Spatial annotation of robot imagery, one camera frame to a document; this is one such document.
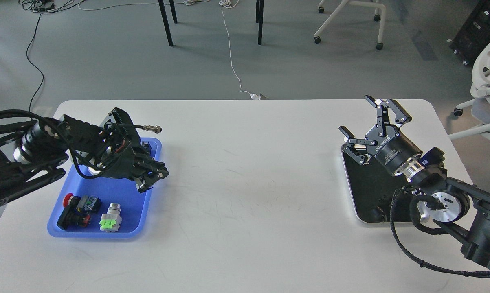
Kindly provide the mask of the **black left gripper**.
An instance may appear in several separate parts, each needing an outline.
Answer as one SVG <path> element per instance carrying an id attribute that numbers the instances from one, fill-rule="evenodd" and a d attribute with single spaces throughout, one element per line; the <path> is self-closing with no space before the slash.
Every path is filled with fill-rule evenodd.
<path id="1" fill-rule="evenodd" d="M 157 181 L 169 175 L 165 163 L 156 161 L 150 155 L 150 150 L 142 145 L 128 146 L 118 152 L 117 150 L 118 148 L 109 146 L 101 156 L 92 159 L 94 168 L 91 168 L 91 174 L 134 180 L 139 193 L 150 190 Z"/>

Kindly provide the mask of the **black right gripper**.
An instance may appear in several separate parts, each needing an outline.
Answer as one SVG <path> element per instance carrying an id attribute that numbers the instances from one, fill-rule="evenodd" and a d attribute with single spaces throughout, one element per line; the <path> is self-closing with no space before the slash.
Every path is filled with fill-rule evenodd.
<path id="1" fill-rule="evenodd" d="M 400 169 L 404 163 L 422 155 L 422 150 L 399 130 L 399 127 L 409 123 L 412 117 L 394 99 L 374 99 L 371 95 L 366 95 L 364 98 L 376 108 L 377 123 L 365 135 L 365 139 L 355 138 L 345 126 L 340 126 L 338 129 L 344 135 L 341 151 L 353 158 L 359 165 L 368 164 L 370 158 L 375 156 L 375 159 L 389 174 L 400 175 L 402 173 Z M 388 110 L 394 112 L 394 120 L 390 120 Z M 380 136 L 382 131 L 385 131 L 384 137 Z"/>

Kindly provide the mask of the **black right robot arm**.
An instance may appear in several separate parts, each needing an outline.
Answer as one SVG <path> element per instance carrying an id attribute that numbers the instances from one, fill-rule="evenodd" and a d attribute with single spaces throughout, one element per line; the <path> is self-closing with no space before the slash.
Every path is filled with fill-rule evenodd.
<path id="1" fill-rule="evenodd" d="M 395 188 L 389 211 L 394 239 L 412 261 L 420 267 L 446 274 L 473 278 L 490 278 L 490 193 L 461 180 L 451 178 L 444 168 L 444 152 L 437 147 L 423 153 L 400 131 L 412 117 L 394 99 L 365 96 L 377 111 L 376 123 L 362 138 L 356 138 L 345 126 L 343 154 L 358 165 L 368 165 L 373 158 L 390 176 L 403 175 L 407 183 Z M 409 252 L 395 229 L 396 202 L 410 194 L 407 213 L 411 223 L 429 235 L 450 235 L 461 243 L 463 256 L 486 268 L 485 271 L 456 271 L 426 262 Z"/>

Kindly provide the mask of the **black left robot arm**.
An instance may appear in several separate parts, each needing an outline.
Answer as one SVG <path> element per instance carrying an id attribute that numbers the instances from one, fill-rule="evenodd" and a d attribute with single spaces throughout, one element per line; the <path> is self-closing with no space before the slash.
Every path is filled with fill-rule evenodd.
<path id="1" fill-rule="evenodd" d="M 113 108 L 99 126 L 68 115 L 45 118 L 19 109 L 0 111 L 0 120 L 25 117 L 25 122 L 0 125 L 0 207 L 53 183 L 65 175 L 69 158 L 86 179 L 129 179 L 139 192 L 169 175 L 151 156 L 138 129 L 161 132 L 159 126 L 133 124 L 128 113 Z"/>

